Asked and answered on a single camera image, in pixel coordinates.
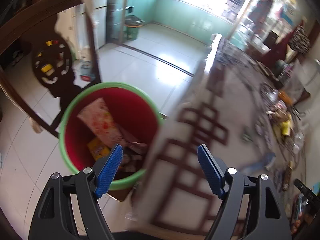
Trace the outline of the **teal kitchen cabinets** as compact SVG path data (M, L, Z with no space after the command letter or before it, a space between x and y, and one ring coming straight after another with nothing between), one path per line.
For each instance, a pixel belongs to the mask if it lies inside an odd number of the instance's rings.
M208 44L213 34L228 36L233 24L195 5L180 0L127 0L132 15L144 24L157 23Z

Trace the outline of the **red bin with green rim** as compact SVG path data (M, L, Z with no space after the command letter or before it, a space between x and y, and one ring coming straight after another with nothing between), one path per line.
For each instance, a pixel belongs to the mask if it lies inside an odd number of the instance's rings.
M63 114L62 159L76 174L120 144L124 158L110 190L129 189L144 176L142 166L161 123L157 106L141 89L121 82L93 85L77 95Z

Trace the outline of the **yellow medicine box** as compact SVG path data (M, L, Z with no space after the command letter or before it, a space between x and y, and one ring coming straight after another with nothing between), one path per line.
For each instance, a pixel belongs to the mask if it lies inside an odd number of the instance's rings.
M286 121L273 124L273 131L276 137L289 137L292 129L292 116L289 115Z

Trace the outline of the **green kitchen trash bin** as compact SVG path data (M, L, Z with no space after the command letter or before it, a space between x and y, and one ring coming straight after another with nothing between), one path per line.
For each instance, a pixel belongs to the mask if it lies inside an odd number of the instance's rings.
M139 29L144 25L144 21L135 15L125 17L126 38L129 41L134 41L138 37Z

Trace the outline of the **dark wooden chair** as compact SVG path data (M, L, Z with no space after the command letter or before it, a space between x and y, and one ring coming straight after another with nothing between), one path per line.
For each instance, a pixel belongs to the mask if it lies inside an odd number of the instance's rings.
M1 71L1 90L29 117L36 133L45 129L54 137L59 137L56 129L66 109L83 90L74 83L70 46L55 30L58 14L81 4L85 7L86 33L92 60L91 73L94 75L94 80L87 84L87 87L91 87L101 81L92 0L40 0L1 26L1 52L5 52L17 39L21 39L23 45L28 45L31 50L31 66L36 79L54 98L60 99L61 111L53 122L48 124L18 94Z

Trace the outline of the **white thermos jug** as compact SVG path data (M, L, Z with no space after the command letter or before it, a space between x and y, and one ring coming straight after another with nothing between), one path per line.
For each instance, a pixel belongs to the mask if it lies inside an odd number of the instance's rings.
M95 79L95 74L93 73L93 63L91 59L91 54L89 50L83 50L81 52L80 58L80 77L81 80L86 82L91 82Z

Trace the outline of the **orange snack wrapper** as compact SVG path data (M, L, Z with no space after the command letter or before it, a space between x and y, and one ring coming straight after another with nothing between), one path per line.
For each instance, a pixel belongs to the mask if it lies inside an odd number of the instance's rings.
M92 139L87 147L95 161L108 156L110 153L110 149L99 138Z

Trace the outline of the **clear bag of orange snacks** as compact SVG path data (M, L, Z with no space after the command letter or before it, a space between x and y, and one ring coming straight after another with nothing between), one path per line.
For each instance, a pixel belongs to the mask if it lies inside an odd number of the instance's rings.
M278 92L278 99L282 100L287 106L303 102L310 96L311 94L304 88L298 77L292 77Z

